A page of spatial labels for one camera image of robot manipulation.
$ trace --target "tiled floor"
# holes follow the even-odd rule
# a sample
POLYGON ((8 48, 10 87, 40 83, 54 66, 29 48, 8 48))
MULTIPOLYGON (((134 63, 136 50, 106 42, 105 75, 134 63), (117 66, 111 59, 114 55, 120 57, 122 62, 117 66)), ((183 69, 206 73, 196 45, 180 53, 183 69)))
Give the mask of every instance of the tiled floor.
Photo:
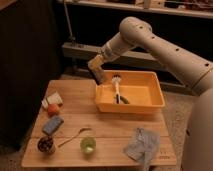
MULTIPOLYGON (((62 75, 61 79, 83 79, 81 77, 73 77, 69 75, 62 75)), ((177 155, 178 164, 174 167, 156 167, 153 168, 154 171, 180 171, 180 162, 181 162, 181 155, 184 143, 184 136, 185 136, 185 128, 187 119, 189 117, 192 105, 195 101, 195 97, 176 94, 171 92, 163 92, 164 98, 166 103, 169 102, 170 105, 167 105, 163 109, 163 114, 165 117, 165 121, 171 136, 171 140, 174 145, 175 153, 177 155)), ((5 147, 0 144, 0 171, 46 171, 46 170, 101 170, 101 171, 129 171, 129 170, 138 170, 136 168, 73 168, 73 169, 51 169, 51 168, 38 168, 38 169, 30 169, 30 168, 22 168, 21 167, 21 160, 24 154, 24 150, 26 147, 26 143, 23 144, 20 151, 13 151, 8 147, 5 147)))

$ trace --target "orange tray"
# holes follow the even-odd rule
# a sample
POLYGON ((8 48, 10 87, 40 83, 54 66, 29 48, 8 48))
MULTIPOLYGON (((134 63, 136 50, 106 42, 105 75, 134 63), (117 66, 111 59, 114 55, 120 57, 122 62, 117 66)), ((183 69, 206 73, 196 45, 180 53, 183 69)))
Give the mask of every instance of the orange tray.
POLYGON ((107 81, 96 86, 95 102, 101 112, 153 113, 165 106, 160 84, 155 72, 105 70, 107 81), (114 75, 120 75, 120 95, 129 104, 116 103, 114 75))

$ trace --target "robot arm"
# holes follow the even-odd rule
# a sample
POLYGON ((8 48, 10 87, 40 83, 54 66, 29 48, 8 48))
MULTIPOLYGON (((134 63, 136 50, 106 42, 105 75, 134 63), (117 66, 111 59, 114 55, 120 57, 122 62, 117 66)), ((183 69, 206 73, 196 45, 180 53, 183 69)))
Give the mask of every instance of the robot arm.
POLYGON ((101 65, 114 61, 124 52, 142 47, 154 56, 180 82, 194 91, 197 99, 190 115, 185 138, 182 170, 213 170, 213 64, 152 33, 151 26, 134 17, 125 18, 119 33, 88 62, 99 83, 105 81, 101 65))
POLYGON ((213 87, 212 62, 154 35, 148 23, 134 17, 125 18, 119 33, 102 47, 101 54, 89 61, 88 66, 99 83, 105 80, 103 63, 114 61, 137 46, 149 52, 197 95, 213 87))

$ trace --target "cabinet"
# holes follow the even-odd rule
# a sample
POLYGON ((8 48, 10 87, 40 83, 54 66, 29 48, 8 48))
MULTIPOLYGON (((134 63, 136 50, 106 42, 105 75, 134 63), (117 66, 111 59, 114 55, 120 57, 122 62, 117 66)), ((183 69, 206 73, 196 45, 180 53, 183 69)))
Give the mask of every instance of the cabinet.
POLYGON ((0 139, 18 148, 50 79, 61 74, 51 0, 19 0, 0 11, 0 139))

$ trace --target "sponge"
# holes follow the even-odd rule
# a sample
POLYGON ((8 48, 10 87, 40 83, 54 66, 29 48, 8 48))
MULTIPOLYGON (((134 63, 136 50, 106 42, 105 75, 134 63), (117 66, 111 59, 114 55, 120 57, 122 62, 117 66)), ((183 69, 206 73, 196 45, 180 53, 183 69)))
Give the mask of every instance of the sponge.
POLYGON ((42 131, 47 135, 52 135, 63 122, 60 116, 55 115, 43 126, 42 131))

